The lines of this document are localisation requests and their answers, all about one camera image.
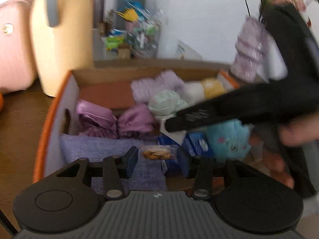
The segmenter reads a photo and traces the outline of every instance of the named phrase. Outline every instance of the brown table surface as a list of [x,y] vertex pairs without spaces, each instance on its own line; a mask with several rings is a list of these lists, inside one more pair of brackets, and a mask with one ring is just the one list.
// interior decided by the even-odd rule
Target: brown table surface
[[[0,112],[0,209],[16,228],[14,197],[32,183],[35,154],[52,98],[36,80],[25,91],[4,95]],[[0,238],[10,235],[0,225]]]

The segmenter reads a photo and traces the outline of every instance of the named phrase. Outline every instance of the finger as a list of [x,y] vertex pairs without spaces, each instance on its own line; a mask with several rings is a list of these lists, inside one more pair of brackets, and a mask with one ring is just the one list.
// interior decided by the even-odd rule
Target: finger
[[270,171],[278,173],[285,171],[285,162],[279,154],[271,153],[266,148],[263,150],[263,161]]
[[278,173],[278,172],[270,172],[270,177],[279,181],[280,183],[286,185],[287,187],[293,189],[294,180],[293,178],[286,172]]
[[255,133],[252,133],[249,137],[249,142],[248,142],[251,146],[258,146],[262,143],[261,139],[259,138],[259,136]]
[[299,146],[319,139],[319,114],[294,119],[288,126],[279,128],[281,142],[286,146]]

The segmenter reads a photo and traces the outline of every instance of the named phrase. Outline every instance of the brown notebook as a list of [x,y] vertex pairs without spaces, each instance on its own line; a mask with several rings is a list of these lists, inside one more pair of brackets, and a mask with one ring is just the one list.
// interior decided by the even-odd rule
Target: brown notebook
[[130,82],[125,81],[82,87],[79,99],[109,109],[127,109],[135,105]]

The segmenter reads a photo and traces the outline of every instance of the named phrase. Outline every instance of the pink handbag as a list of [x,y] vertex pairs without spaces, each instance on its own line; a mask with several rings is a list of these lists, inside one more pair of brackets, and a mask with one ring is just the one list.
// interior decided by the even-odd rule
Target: pink handbag
[[37,77],[29,28],[31,0],[0,5],[0,93],[30,87]]

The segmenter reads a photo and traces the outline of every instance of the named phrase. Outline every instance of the gold clasp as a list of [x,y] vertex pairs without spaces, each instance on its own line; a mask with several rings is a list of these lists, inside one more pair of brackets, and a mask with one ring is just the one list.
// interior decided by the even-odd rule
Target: gold clasp
[[2,31],[3,31],[4,35],[10,35],[13,32],[13,25],[12,24],[5,24]]

